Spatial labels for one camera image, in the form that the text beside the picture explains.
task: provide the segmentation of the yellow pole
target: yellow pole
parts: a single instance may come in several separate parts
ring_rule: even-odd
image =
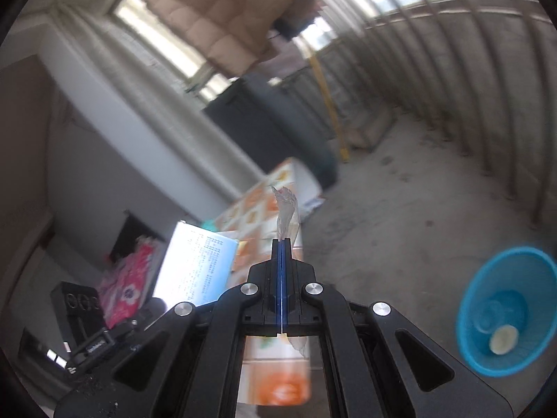
[[[332,127],[335,130],[336,136],[339,139],[339,144],[340,144],[340,158],[342,159],[342,161],[344,163],[348,162],[350,160],[350,155],[348,154],[348,148],[346,147],[346,141],[344,139],[344,133],[342,130],[342,127],[340,126],[339,123],[339,117],[336,113],[336,107],[335,107],[335,103],[332,101],[332,97],[331,97],[331,93],[329,92],[329,86],[327,86],[327,80],[325,79],[325,76],[323,75],[323,71],[321,69],[321,64],[319,63],[319,60],[317,59],[316,55],[315,55],[315,51],[313,50],[313,47],[310,46],[310,44],[307,42],[307,40],[304,39],[303,36],[300,36],[300,38],[303,39],[308,51],[309,51],[309,58],[308,61],[310,62],[311,65],[311,69],[314,72],[315,75],[315,79],[317,80],[317,83],[319,84],[319,89],[321,90],[321,96],[323,97],[323,100],[325,102],[325,106],[327,107],[327,110],[329,111],[329,117],[331,118],[331,123],[332,123]]]

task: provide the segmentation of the concrete floor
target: concrete floor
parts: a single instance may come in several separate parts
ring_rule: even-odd
[[[527,226],[522,204],[503,197],[495,178],[480,175],[477,158],[402,116],[372,154],[341,165],[327,202],[304,224],[305,261],[317,279],[361,304],[386,301],[460,358],[455,321],[464,289],[499,251],[530,245],[551,253],[550,237]],[[484,378],[518,415],[557,363],[557,343],[524,371]],[[316,372],[314,397],[297,410],[260,415],[329,416]]]

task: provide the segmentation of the blue strip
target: blue strip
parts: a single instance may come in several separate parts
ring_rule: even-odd
[[[280,333],[284,333],[288,323],[288,302],[286,292],[286,247],[284,240],[278,241],[278,265],[277,265],[277,327]]]

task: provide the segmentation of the silver screw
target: silver screw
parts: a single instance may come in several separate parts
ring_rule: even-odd
[[[379,316],[386,316],[388,314],[391,314],[391,307],[386,303],[383,303],[382,301],[378,301],[373,306],[373,312],[375,312],[375,314]]]
[[[323,286],[319,283],[306,284],[306,292],[311,295],[319,295],[323,292]]]
[[[259,288],[257,287],[256,284],[246,283],[246,284],[242,284],[242,287],[240,288],[240,290],[242,291],[243,294],[253,295],[253,294],[257,293]]]
[[[183,301],[174,307],[174,312],[179,316],[187,316],[192,311],[193,306],[187,301]]]

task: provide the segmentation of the white object in bucket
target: white object in bucket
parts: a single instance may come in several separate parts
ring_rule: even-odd
[[[502,325],[491,335],[489,350],[496,355],[508,354],[519,341],[519,331],[512,325]]]

